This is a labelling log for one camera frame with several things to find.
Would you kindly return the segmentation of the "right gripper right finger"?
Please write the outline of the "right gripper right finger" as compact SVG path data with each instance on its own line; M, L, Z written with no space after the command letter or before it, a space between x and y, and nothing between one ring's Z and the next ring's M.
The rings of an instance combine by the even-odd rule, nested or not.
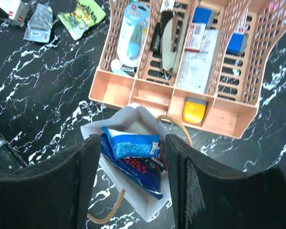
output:
M165 138L178 229L286 229L286 166L251 174Z

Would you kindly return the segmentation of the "lilac paper bag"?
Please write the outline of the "lilac paper bag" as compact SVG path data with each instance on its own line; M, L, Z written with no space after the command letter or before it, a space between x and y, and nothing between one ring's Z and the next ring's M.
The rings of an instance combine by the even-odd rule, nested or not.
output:
M101 136L99 164L120 192L115 209L126 199L145 221L171 197L164 148L169 132L162 119L179 126L192 143L179 120L164 114L154 117L138 103L125 106L109 119L81 126L84 139Z

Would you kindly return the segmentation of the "blue Burts chips bag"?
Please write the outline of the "blue Burts chips bag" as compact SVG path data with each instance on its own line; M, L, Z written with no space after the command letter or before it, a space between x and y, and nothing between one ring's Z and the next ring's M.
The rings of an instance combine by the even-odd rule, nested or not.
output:
M101 134L101 153L130 180L157 199L161 199L161 169L149 158L123 158L115 160L106 134Z

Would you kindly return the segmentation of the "blue Oreo cookie pack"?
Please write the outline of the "blue Oreo cookie pack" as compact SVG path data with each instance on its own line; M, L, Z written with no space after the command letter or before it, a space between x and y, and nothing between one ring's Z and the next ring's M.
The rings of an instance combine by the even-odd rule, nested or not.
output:
M160 153L158 135L142 135L102 127L113 151L115 160L129 157L155 157Z

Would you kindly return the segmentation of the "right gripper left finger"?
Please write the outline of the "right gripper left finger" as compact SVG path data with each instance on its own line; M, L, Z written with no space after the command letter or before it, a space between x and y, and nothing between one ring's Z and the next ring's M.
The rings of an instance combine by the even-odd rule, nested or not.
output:
M83 229L101 153L93 134L10 175L0 175L0 229Z

